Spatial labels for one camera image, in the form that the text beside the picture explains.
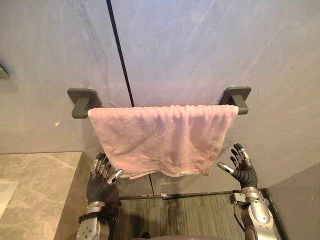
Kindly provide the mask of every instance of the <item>gray towel bar bracket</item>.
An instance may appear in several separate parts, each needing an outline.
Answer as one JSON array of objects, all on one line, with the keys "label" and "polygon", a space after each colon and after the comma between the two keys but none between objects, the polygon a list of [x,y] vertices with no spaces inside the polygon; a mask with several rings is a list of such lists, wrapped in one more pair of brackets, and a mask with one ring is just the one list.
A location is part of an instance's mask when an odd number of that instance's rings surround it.
[{"label": "gray towel bar bracket", "polygon": [[246,104],[246,99],[251,92],[250,86],[231,86],[224,90],[223,96],[219,105],[235,105],[238,106],[238,115],[247,114],[249,108]]},{"label": "gray towel bar bracket", "polygon": [[89,109],[103,107],[94,89],[69,88],[67,93],[74,103],[74,108],[71,113],[74,119],[85,119],[88,117]]},{"label": "gray towel bar bracket", "polygon": [[[239,107],[239,115],[247,114],[249,108],[245,102],[249,93],[250,86],[231,86],[227,87],[223,93],[219,105],[235,105]],[[74,103],[72,117],[74,119],[85,119],[88,117],[88,110],[93,108],[103,108],[98,94],[90,88],[70,88],[67,91],[70,99]]]}]

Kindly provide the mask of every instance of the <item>black vertical line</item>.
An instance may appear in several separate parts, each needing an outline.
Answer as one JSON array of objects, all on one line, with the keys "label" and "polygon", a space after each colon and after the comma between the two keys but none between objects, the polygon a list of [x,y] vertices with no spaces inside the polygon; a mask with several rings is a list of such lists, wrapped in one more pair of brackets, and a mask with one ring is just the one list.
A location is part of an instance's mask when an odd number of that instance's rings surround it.
[{"label": "black vertical line", "polygon": [[114,34],[114,38],[115,38],[116,47],[118,48],[118,53],[119,53],[120,62],[121,62],[121,66],[122,66],[122,71],[123,71],[123,75],[124,75],[124,79],[125,79],[125,83],[126,83],[126,88],[128,89],[131,106],[134,107],[135,103],[134,103],[134,99],[133,99],[132,93],[131,93],[131,88],[130,88],[130,84],[129,84],[127,69],[126,69],[126,65],[125,65],[124,56],[123,56],[122,50],[121,50],[121,45],[120,45],[120,40],[119,40],[119,36],[118,36],[118,31],[117,31],[114,11],[113,11],[112,5],[111,5],[111,0],[106,0],[106,5],[107,5],[108,11],[109,11],[109,16],[110,16],[110,20],[111,20],[111,25],[112,25],[112,29],[113,29],[113,34]]},{"label": "black vertical line", "polygon": [[154,186],[152,185],[152,180],[151,180],[151,175],[150,174],[149,174],[149,180],[150,180],[150,184],[151,184],[152,194],[154,196],[155,195],[155,191],[154,191]]}]

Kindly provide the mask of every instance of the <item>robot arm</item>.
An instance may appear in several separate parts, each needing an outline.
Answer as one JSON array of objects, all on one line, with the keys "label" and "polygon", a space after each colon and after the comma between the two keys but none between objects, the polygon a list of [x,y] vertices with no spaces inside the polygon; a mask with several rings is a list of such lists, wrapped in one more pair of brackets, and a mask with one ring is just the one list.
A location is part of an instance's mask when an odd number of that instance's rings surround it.
[{"label": "robot arm", "polygon": [[277,240],[274,232],[274,219],[269,211],[269,201],[257,189],[258,178],[250,157],[245,148],[237,143],[233,145],[230,159],[235,169],[218,162],[217,166],[229,173],[240,182],[241,192],[234,191],[230,196],[230,203],[238,206],[245,232],[245,240]]},{"label": "robot arm", "polygon": [[119,189],[114,183],[123,174],[118,170],[110,177],[111,166],[105,154],[99,153],[90,171],[86,189],[88,207],[79,218],[76,240],[107,240],[113,237],[115,218],[118,216]]}]

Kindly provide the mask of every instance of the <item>floor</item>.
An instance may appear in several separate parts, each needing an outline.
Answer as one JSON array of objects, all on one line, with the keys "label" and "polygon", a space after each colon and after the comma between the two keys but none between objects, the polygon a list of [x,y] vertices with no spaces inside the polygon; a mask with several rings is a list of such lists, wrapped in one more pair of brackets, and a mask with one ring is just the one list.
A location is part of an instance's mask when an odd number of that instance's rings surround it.
[{"label": "floor", "polygon": [[130,240],[149,232],[151,237],[205,235],[243,240],[234,219],[229,194],[122,200],[114,240]]}]

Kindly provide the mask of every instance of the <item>marble countertop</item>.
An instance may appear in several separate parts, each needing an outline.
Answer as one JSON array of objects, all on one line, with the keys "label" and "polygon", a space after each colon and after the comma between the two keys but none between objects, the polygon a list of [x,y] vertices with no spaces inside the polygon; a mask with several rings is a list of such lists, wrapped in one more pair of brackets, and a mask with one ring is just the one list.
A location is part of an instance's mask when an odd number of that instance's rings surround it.
[{"label": "marble countertop", "polygon": [[0,182],[18,182],[0,218],[0,240],[54,239],[81,155],[0,155]]}]

